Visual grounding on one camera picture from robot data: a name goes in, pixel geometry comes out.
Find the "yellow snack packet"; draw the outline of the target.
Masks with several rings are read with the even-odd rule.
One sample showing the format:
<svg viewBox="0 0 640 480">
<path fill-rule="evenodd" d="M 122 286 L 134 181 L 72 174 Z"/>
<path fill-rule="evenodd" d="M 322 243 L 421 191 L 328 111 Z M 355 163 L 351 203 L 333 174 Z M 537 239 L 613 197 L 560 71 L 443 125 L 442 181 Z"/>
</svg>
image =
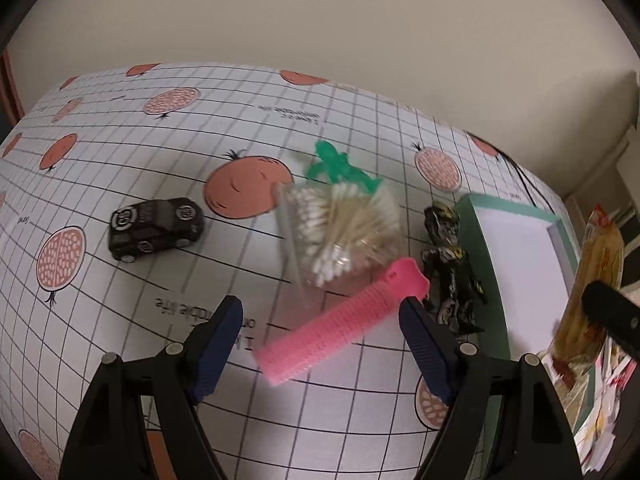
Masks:
<svg viewBox="0 0 640 480">
<path fill-rule="evenodd" d="M 574 392 L 593 366 L 605 341 L 605 328 L 589 316 L 602 286 L 620 288 L 624 241 L 604 208 L 587 221 L 582 255 L 560 324 L 549 348 L 549 374 L 560 396 Z"/>
</svg>

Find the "black robot figurine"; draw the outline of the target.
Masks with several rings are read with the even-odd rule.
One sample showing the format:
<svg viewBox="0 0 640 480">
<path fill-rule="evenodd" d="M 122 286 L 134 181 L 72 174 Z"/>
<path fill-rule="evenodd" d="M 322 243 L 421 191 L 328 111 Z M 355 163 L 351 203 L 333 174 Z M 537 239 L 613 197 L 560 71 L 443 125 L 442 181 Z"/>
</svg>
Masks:
<svg viewBox="0 0 640 480">
<path fill-rule="evenodd" d="M 421 252 L 423 274 L 437 286 L 438 301 L 424 299 L 425 309 L 457 337 L 484 333 L 474 322 L 474 310 L 477 301 L 487 304 L 487 296 L 468 252 L 459 244 L 458 214 L 434 200 L 424 209 L 424 228 L 430 244 Z"/>
</svg>

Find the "pink hair roller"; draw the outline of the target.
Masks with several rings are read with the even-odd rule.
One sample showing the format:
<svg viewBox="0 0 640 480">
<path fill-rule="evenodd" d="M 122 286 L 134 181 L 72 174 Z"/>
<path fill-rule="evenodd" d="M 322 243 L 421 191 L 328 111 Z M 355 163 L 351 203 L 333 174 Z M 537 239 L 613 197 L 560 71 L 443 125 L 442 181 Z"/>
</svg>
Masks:
<svg viewBox="0 0 640 480">
<path fill-rule="evenodd" d="M 362 338 L 395 314 L 402 300 L 421 300 L 430 289 L 416 260 L 400 258 L 356 295 L 256 350 L 256 364 L 270 385 L 281 385 Z"/>
</svg>

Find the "black toy car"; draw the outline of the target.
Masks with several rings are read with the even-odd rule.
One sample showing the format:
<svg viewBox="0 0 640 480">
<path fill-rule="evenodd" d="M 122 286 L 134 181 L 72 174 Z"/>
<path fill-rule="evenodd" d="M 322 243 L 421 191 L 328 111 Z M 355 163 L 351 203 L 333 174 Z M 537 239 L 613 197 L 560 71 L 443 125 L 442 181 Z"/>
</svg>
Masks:
<svg viewBox="0 0 640 480">
<path fill-rule="evenodd" d="M 146 200 L 115 210 L 107 246 L 120 262 L 196 243 L 204 231 L 201 207 L 186 197 Z"/>
</svg>

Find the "cotton swab bag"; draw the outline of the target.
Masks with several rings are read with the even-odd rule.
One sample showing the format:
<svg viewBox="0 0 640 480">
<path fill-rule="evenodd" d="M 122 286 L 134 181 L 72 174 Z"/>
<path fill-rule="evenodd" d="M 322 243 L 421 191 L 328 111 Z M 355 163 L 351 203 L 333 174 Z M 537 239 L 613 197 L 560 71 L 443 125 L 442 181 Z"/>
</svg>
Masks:
<svg viewBox="0 0 640 480">
<path fill-rule="evenodd" d="M 279 184 L 276 199 L 299 285 L 321 288 L 399 257 L 401 211 L 385 183 L 373 193 L 352 182 Z"/>
</svg>

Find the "green plastic toy figure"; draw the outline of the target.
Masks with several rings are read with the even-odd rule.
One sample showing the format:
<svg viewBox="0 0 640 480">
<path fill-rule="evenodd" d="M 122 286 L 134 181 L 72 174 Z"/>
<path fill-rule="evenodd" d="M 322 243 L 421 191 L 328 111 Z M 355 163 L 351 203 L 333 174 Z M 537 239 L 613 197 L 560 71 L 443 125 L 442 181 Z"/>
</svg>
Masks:
<svg viewBox="0 0 640 480">
<path fill-rule="evenodd" d="M 337 151 L 329 141 L 319 140 L 314 144 L 314 149 L 318 162 L 314 162 L 306 171 L 308 179 L 319 180 L 321 176 L 326 176 L 331 184 L 356 184 L 358 188 L 371 195 L 383 182 L 381 178 L 370 177 L 360 168 L 352 166 L 348 155 Z"/>
</svg>

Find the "small cluttered items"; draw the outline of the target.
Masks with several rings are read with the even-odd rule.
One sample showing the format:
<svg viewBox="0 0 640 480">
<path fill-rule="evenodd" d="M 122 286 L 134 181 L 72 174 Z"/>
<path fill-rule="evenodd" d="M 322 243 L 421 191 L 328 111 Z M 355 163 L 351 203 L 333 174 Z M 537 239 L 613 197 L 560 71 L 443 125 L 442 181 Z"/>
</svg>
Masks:
<svg viewBox="0 0 640 480">
<path fill-rule="evenodd" d="M 560 399 L 574 434 L 583 474 L 600 471 L 612 451 L 622 394 L 636 366 L 608 338 L 593 367 L 576 380 L 572 390 L 560 382 Z"/>
</svg>

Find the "teal shallow box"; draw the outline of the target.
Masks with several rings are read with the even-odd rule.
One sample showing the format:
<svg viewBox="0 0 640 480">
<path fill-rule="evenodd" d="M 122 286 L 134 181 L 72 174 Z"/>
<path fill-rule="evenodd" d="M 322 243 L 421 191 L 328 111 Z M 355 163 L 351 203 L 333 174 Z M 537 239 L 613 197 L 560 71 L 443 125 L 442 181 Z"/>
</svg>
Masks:
<svg viewBox="0 0 640 480">
<path fill-rule="evenodd" d="M 562 220 L 533 206 L 471 193 L 454 206 L 460 244 L 482 282 L 475 308 L 488 356 L 518 360 L 551 348 L 574 285 L 577 258 Z"/>
</svg>

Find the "pomegranate grid tablecloth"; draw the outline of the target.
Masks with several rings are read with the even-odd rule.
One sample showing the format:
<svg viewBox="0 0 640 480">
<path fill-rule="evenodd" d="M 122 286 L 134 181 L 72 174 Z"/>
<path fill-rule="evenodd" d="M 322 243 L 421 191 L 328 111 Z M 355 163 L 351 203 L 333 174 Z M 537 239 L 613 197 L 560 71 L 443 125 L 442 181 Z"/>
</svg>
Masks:
<svg viewBox="0 0 640 480">
<path fill-rule="evenodd" d="M 370 276 L 298 300 L 268 191 L 300 182 L 331 142 L 381 178 L 401 211 L 404 255 L 423 211 L 465 194 L 564 216 L 544 182 L 469 133 L 374 93 L 285 70 L 149 64 L 75 76 L 1 139 L 1 422 L 39 479 L 58 476 L 104 353 L 154 356 L 227 295 L 242 330 L 202 425 L 231 479 L 410 479 L 436 438 L 394 318 L 272 388 L 257 347 L 335 306 Z M 186 197 L 204 231 L 126 263 L 108 250 L 111 214 Z"/>
</svg>

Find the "dark wooden furniture edge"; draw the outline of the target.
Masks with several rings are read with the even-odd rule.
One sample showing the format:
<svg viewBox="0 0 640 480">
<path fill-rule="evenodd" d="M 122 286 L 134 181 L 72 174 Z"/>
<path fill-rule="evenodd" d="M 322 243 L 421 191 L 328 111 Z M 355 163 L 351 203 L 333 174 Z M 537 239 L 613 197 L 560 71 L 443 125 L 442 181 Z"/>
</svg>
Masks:
<svg viewBox="0 0 640 480">
<path fill-rule="evenodd" d="M 15 127 L 24 117 L 25 112 L 13 78 L 8 49 L 4 50 L 0 56 L 0 94 L 2 112 L 6 115 L 8 122 Z"/>
</svg>

